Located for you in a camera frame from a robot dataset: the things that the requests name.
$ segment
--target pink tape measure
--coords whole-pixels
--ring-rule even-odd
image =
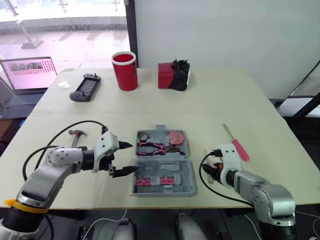
[[[171,145],[182,145],[185,141],[185,136],[180,131],[170,131],[169,136]]]

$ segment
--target robotic arm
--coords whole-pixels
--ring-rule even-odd
[[[241,170],[241,159],[233,144],[225,144],[210,153],[222,162],[202,168],[214,180],[234,190],[253,204],[260,222],[262,240],[296,240],[295,201],[283,186]]]
[[[86,147],[57,147],[47,154],[45,162],[26,180],[16,199],[8,200],[11,206],[4,219],[0,220],[0,240],[29,240],[38,232],[38,227],[70,174],[81,170],[108,171],[113,178],[126,176],[138,168],[126,166],[117,170],[112,160],[118,149],[132,147],[118,141],[117,136],[107,131],[96,140],[93,150]]]

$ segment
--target laptop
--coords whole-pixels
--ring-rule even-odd
[[[0,120],[26,118],[55,80],[51,57],[0,60],[10,86],[0,77]]]

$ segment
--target hammer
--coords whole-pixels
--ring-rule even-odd
[[[75,135],[74,139],[73,139],[73,142],[72,142],[72,145],[71,145],[72,148],[76,148],[77,147],[77,144],[79,142],[79,139],[80,139],[81,135],[87,136],[87,134],[84,131],[81,131],[81,130],[74,130],[74,131],[73,130],[69,130],[69,134],[70,135]]]

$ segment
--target laptop keyboard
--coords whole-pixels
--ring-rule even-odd
[[[42,96],[43,94],[15,95],[9,105],[36,105]]]

